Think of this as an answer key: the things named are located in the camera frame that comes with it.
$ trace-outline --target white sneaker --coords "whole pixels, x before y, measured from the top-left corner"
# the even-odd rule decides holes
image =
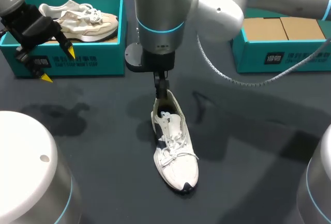
[[[78,4],[72,0],[62,6],[41,4],[39,11],[58,22],[62,32],[70,40],[101,42],[117,36],[118,17],[102,13],[90,4]]]
[[[198,182],[197,156],[177,100],[170,90],[167,99],[156,99],[151,113],[157,138],[154,162],[157,170],[172,188],[191,191]]]

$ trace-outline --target teal shoe box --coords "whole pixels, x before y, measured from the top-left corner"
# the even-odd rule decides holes
[[[42,3],[60,6],[68,0],[26,0],[37,7]],[[30,56],[44,67],[49,76],[120,76],[124,74],[127,17],[124,0],[73,0],[88,3],[104,13],[119,18],[117,42],[73,43],[76,61],[69,60],[58,43],[45,43],[36,47]],[[17,77],[31,77],[30,72],[14,58],[17,41],[7,33],[0,41],[0,50]]]
[[[287,16],[257,9],[248,9],[245,14],[245,18],[281,17]],[[331,37],[331,22],[318,21],[318,24],[324,37]],[[232,51],[238,73],[283,72],[312,54],[324,41],[325,39],[249,41],[242,28],[232,42]],[[331,71],[331,45],[297,71]]]

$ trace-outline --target shoe lace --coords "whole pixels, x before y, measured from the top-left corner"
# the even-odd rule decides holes
[[[182,136],[182,132],[179,132],[178,135],[176,136],[170,135],[170,137],[166,137],[165,135],[162,135],[162,140],[167,145],[164,149],[162,149],[161,152],[163,156],[163,159],[161,159],[162,166],[165,167],[169,165],[172,161],[174,161],[177,157],[185,156],[185,155],[191,155],[199,159],[193,151],[189,151],[186,148],[186,144],[187,144],[186,134]]]
[[[102,21],[102,13],[100,10],[93,8],[92,5],[88,3],[81,5],[86,6],[87,9],[82,12],[82,16],[78,17],[78,19],[87,19],[91,23],[100,23]]]

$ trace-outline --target white cable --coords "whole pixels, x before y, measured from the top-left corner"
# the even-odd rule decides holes
[[[208,65],[212,68],[212,70],[214,72],[216,72],[219,76],[221,76],[222,78],[228,80],[231,83],[240,85],[240,86],[247,86],[247,87],[259,87],[259,86],[265,86],[266,84],[269,84],[271,82],[274,82],[275,80],[285,76],[286,74],[289,74],[290,72],[292,72],[293,70],[295,70],[296,68],[298,68],[301,65],[304,65],[305,63],[309,62],[310,60],[312,60],[313,58],[315,58],[330,42],[331,42],[331,38],[328,38],[315,52],[313,52],[311,55],[309,55],[307,58],[305,58],[304,60],[302,60],[301,62],[297,63],[296,65],[292,66],[291,68],[287,69],[286,71],[282,72],[281,74],[268,79],[264,82],[260,82],[260,83],[244,83],[244,82],[240,82],[237,80],[234,80],[232,78],[229,78],[228,76],[224,75],[222,72],[220,72],[212,63],[211,61],[208,59],[208,57],[206,56],[205,52],[203,51],[203,48],[201,46],[200,43],[200,39],[199,39],[199,35],[197,34],[197,42],[198,42],[198,46],[199,49],[201,51],[201,54],[203,56],[203,58],[206,60],[206,62],[208,63]]]

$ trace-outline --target dark floor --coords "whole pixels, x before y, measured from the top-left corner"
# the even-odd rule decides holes
[[[134,2],[125,1],[131,43]],[[273,76],[239,76],[228,44],[202,45],[229,76],[246,82]],[[200,158],[199,186],[183,197],[153,162],[151,74],[47,84],[15,79],[0,57],[0,108],[38,119],[55,136],[82,191],[82,224],[295,223],[299,179],[331,123],[328,73],[296,73],[263,88],[230,85],[203,61],[188,24],[170,72]]]

